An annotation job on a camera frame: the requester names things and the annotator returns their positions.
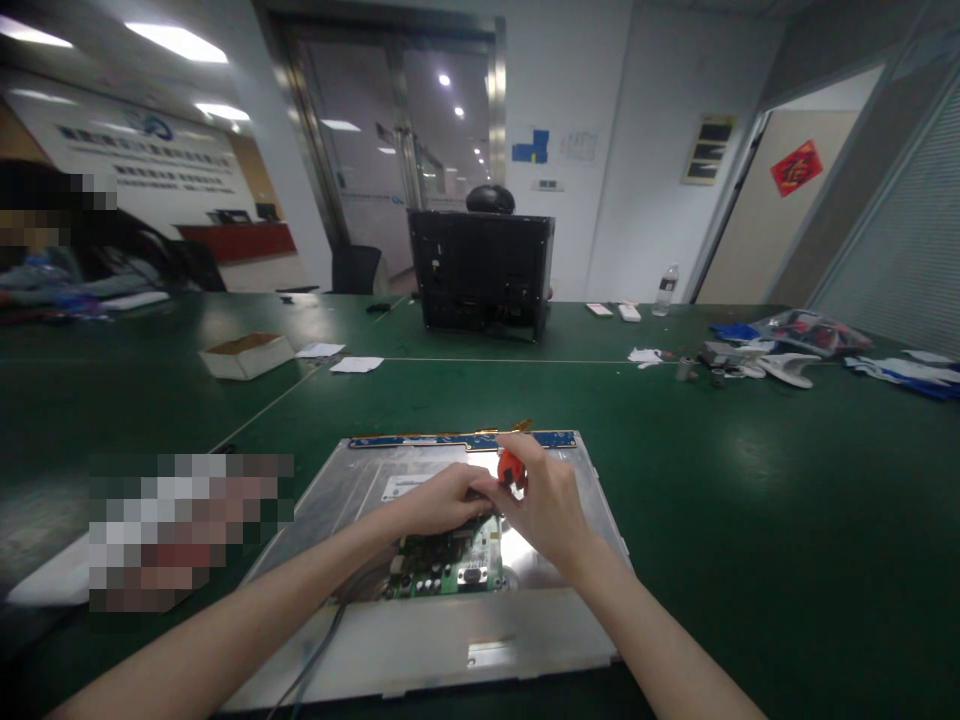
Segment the blue circuit strip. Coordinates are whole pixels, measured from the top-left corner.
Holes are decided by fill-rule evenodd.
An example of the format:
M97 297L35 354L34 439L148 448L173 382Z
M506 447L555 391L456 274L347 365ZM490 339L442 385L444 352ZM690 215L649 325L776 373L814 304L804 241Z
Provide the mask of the blue circuit strip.
M538 430L532 433L538 443L547 449L571 448L577 446L572 430ZM477 450L496 450L497 434L477 435L383 435L381 437L351 438L351 448L399 447L402 445L466 445L467 452Z

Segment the reception desk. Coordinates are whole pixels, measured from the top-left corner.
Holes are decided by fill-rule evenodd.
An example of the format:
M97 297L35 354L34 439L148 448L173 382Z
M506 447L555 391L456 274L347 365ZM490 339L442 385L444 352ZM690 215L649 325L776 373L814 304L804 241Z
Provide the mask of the reception desk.
M297 251L286 223L249 225L177 225L184 240L195 240L213 252L217 264L260 260Z

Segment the door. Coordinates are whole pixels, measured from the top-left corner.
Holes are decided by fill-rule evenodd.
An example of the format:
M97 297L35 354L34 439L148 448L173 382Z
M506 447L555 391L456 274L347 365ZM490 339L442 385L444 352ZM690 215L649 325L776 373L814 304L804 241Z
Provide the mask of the door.
M859 112L783 110L772 113L757 148L743 189L720 238L697 304L764 302L776 280L793 239L813 206ZM812 141L815 162L822 171L798 187L790 184L789 170L772 168Z
M408 209L464 211L471 189L503 181L489 141L502 137L502 29L375 24L294 25L286 42L331 244L380 249L393 277L413 266Z

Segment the hand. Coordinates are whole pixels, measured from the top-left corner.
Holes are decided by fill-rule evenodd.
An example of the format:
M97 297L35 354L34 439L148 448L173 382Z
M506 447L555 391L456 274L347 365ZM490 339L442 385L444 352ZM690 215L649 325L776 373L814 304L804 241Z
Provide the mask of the hand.
M435 535L453 530L470 518L493 511L489 500L465 497L472 483L483 480L493 482L483 468L453 463L384 510L393 513L400 535Z
M510 525L567 576L596 538L583 516L573 466L551 458L530 435L504 434L497 443L527 468L526 482L520 483L523 500L493 478L471 487L490 498Z

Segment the red tool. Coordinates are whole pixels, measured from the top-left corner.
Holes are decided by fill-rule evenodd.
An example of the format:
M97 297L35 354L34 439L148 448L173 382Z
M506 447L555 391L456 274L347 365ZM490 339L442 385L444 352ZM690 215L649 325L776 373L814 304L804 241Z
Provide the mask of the red tool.
M497 463L497 478L500 484L510 486L517 483L526 475L526 472L520 458L504 449L500 454L500 462Z

